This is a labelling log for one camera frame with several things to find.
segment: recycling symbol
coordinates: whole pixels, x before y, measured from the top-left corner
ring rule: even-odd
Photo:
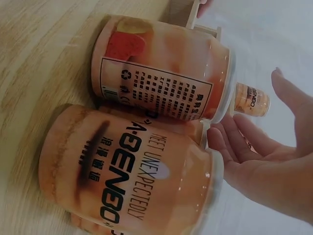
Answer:
[[[128,70],[123,70],[121,74],[122,79],[127,80],[132,78],[132,73]]]

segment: jar lid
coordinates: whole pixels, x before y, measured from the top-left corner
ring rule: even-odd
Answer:
[[[211,123],[220,122],[228,110],[236,86],[236,79],[234,76],[235,69],[236,69],[236,54],[232,49],[230,49],[228,71],[226,75],[226,82],[223,94],[220,103],[216,109],[216,113],[211,120]]]

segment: finger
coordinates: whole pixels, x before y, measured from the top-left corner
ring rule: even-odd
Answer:
[[[237,124],[230,115],[225,115],[225,117],[221,121],[221,124],[225,129],[230,146],[240,163],[249,160],[262,159],[262,156],[260,154],[254,153],[250,150],[244,137],[239,132]]]
[[[226,148],[227,148],[230,156],[232,157],[232,159],[235,162],[238,163],[239,161],[238,161],[238,159],[236,157],[236,154],[234,153],[233,149],[230,146],[230,143],[229,143],[229,140],[228,140],[228,137],[227,137],[227,134],[226,134],[226,131],[225,131],[223,125],[221,123],[217,123],[217,124],[212,124],[211,127],[217,128],[221,132],[223,140],[224,140],[224,143],[226,145]]]
[[[294,115],[300,108],[313,103],[312,97],[286,80],[279,68],[272,72],[271,77],[275,93],[290,108]]]
[[[245,116],[236,114],[234,115],[234,121],[241,133],[249,140],[255,151],[263,157],[271,154],[275,149],[282,146],[280,143],[269,138]]]
[[[234,182],[232,182],[232,178],[240,164],[235,162],[231,157],[219,129],[211,127],[207,131],[207,138],[209,147],[219,151],[223,157],[225,180],[229,184],[234,184]]]
[[[204,12],[211,6],[212,2],[213,0],[201,0],[200,1],[197,18],[201,17],[204,14]]]

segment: plastic jar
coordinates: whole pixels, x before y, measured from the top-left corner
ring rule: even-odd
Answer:
[[[100,106],[99,111],[112,114],[119,118],[125,118],[140,124],[175,132],[189,136],[200,148],[205,149],[207,143],[206,131],[208,126],[200,120],[181,121],[159,115],[154,111],[138,109],[127,105],[116,105],[106,102]]]
[[[198,234],[222,181],[220,153],[79,105],[57,117],[39,162],[46,198],[126,234]]]
[[[254,117],[263,117],[269,108],[270,98],[262,90],[237,83],[235,111]]]
[[[184,121],[225,115],[234,54],[212,35],[176,25],[111,16],[92,55],[95,94]]]

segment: white lid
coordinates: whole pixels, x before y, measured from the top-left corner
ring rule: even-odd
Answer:
[[[202,216],[199,219],[199,224],[197,228],[192,232],[192,235],[202,235],[203,229],[205,228],[208,220],[212,215],[214,215],[216,210],[216,204],[220,197],[221,188],[224,180],[224,161],[222,155],[213,149],[206,149],[206,152],[212,154],[212,175],[208,189],[208,194],[211,195],[208,197],[208,201],[205,202],[202,209]]]
[[[220,103],[217,107],[216,113],[213,118],[210,120],[211,123],[218,123],[220,122],[223,117],[225,116],[231,99],[233,97],[233,93],[236,86],[236,79],[234,76],[236,69],[236,54],[233,50],[230,49],[229,53],[229,65],[228,65],[228,72],[226,75],[226,83],[224,86],[224,91],[220,100]]]

